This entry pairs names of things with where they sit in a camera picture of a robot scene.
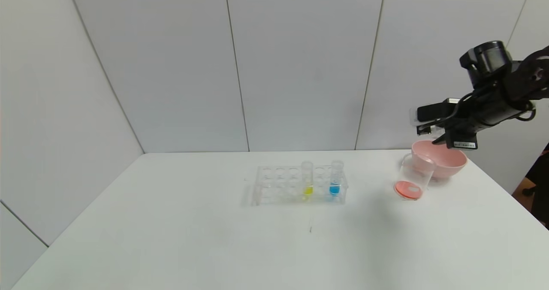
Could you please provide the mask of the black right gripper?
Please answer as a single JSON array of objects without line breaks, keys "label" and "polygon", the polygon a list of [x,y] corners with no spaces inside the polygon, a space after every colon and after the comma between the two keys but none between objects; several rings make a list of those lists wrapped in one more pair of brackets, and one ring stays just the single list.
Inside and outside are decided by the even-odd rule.
[{"label": "black right gripper", "polygon": [[478,149],[477,134],[527,112],[527,101],[510,102],[500,95],[470,97],[456,106],[457,113],[445,120],[445,132],[434,139],[434,145],[449,149]]}]

